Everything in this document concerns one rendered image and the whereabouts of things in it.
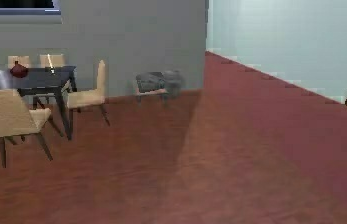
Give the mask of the beige dining chair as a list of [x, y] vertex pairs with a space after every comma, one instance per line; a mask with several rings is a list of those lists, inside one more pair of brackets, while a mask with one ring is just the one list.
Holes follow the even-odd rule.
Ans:
[[73, 127], [73, 111], [82, 107], [97, 106], [107, 125], [110, 125], [107, 111], [104, 104], [106, 101], [106, 64], [99, 61], [97, 68], [96, 87], [92, 90], [72, 92], [67, 98], [67, 108], [69, 112], [70, 127]]
[[31, 67], [31, 61], [29, 56], [9, 56], [8, 57], [8, 68], [14, 67], [15, 63], [18, 63], [26, 68]]
[[31, 110], [17, 89], [0, 90], [0, 160], [3, 168], [7, 167], [5, 140], [13, 142], [14, 136], [34, 135], [48, 159], [53, 160], [41, 133], [46, 123], [50, 123], [56, 132], [63, 136], [55, 124], [49, 108]]
[[[53, 63], [53, 67], [63, 67], [66, 65], [63, 54], [50, 54], [50, 56]], [[39, 56], [39, 58], [42, 67], [49, 67], [47, 54], [42, 54]]]

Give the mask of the white candle with black holder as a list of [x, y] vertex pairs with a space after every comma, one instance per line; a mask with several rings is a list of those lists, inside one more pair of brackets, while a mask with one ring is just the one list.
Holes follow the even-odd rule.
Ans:
[[53, 67], [53, 63], [52, 63], [50, 54], [47, 54], [47, 60], [48, 60], [48, 63], [49, 63], [51, 74], [55, 75], [55, 69]]

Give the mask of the black dining table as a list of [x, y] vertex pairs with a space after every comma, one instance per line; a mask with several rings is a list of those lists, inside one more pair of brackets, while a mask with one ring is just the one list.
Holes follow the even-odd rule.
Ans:
[[52, 93], [61, 115], [67, 139], [71, 140], [72, 130], [66, 114], [62, 88], [67, 81], [70, 81], [72, 91], [77, 91], [74, 71], [75, 66], [56, 68], [54, 74], [45, 68], [30, 68], [26, 77], [17, 78], [9, 70], [0, 70], [0, 90], [17, 89], [21, 96]]

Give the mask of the dark red vase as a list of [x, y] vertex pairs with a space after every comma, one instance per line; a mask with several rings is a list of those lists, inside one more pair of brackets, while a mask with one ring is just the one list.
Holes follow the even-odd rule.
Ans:
[[10, 74], [16, 78], [24, 78], [28, 75], [28, 68], [15, 61], [14, 66], [10, 69]]

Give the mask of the grey stool with wooden frame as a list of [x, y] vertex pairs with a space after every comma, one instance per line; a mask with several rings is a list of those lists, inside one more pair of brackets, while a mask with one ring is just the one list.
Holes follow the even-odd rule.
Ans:
[[158, 95], [163, 103], [175, 98], [183, 85], [183, 77], [178, 70], [145, 72], [135, 78], [135, 95], [138, 103], [143, 96]]

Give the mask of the window with grey frame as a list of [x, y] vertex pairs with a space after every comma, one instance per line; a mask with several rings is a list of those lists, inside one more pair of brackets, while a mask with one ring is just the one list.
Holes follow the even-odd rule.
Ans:
[[61, 24], [59, 0], [0, 0], [0, 24]]

